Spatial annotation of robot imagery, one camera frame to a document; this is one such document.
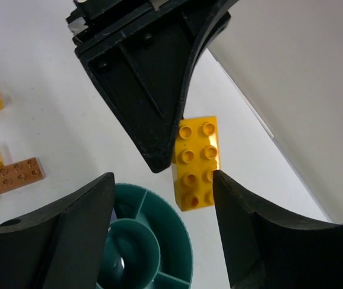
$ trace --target black plastic part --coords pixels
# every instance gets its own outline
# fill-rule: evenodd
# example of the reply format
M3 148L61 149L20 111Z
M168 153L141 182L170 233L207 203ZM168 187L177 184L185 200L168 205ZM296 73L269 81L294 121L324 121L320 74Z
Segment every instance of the black plastic part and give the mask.
M169 0L156 11L144 0L99 10L88 0L67 18L84 19L76 55L153 172L171 163L193 69L236 1Z
M222 171L214 199L232 288L343 288L343 225L283 209Z
M115 193L112 173L0 225L0 288L95 288Z

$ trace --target green bowl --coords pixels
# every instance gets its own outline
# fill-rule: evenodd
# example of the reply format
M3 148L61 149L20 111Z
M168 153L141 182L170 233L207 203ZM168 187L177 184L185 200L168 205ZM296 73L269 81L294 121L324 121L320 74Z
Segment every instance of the green bowl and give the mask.
M187 230L155 193L117 184L97 289L188 289L193 256Z

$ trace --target white tabletop surface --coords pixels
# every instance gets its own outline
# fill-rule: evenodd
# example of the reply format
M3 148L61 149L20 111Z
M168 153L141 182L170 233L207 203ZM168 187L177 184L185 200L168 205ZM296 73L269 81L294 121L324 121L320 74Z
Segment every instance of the white tabletop surface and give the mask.
M77 60L65 22L73 9L70 0L0 0L0 153L4 164L38 157L46 174L0 196L0 223L105 172L158 193L179 211L171 171L151 173ZM184 116L207 115L218 117L223 171L289 210L327 220L209 52L195 69ZM194 252L192 288L228 288L214 207L180 215Z

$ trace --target brown lego brick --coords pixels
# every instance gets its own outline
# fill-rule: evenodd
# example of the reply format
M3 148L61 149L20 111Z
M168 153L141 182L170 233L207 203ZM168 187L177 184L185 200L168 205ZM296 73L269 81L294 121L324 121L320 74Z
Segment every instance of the brown lego brick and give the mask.
M0 194L43 179L36 158L0 167Z

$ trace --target teal plastic container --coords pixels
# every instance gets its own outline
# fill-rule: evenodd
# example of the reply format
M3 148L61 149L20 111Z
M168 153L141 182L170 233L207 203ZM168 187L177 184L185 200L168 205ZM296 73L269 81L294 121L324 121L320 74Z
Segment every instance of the teal plastic container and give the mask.
M155 193L117 184L96 289L188 289L193 256L182 220Z

